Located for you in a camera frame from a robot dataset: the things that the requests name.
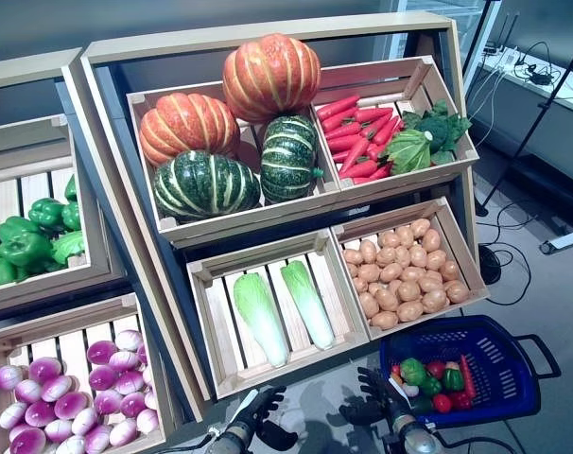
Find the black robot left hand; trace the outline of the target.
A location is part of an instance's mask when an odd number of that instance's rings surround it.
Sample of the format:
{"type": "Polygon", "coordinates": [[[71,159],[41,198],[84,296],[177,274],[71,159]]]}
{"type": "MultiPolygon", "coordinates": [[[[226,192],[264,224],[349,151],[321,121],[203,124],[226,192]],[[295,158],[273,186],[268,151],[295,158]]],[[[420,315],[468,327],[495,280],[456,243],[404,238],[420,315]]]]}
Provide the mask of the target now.
{"type": "Polygon", "coordinates": [[[270,421],[269,414],[277,410],[284,400],[285,386],[269,387],[257,392],[252,400],[239,410],[227,432],[241,453],[249,453],[249,447],[254,437],[269,448],[284,452],[294,447],[298,441],[296,432],[286,431],[278,424],[270,421]]]}

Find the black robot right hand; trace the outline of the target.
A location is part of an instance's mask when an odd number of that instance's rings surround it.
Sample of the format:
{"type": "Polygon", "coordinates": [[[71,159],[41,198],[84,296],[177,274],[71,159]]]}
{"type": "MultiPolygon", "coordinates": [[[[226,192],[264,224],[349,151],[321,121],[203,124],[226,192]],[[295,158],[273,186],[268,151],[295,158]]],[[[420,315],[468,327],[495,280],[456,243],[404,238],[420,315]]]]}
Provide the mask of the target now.
{"type": "Polygon", "coordinates": [[[354,426],[370,426],[385,419],[392,425],[398,417],[411,416],[407,399],[379,372],[358,367],[360,390],[366,399],[339,407],[340,415],[354,426]]]}

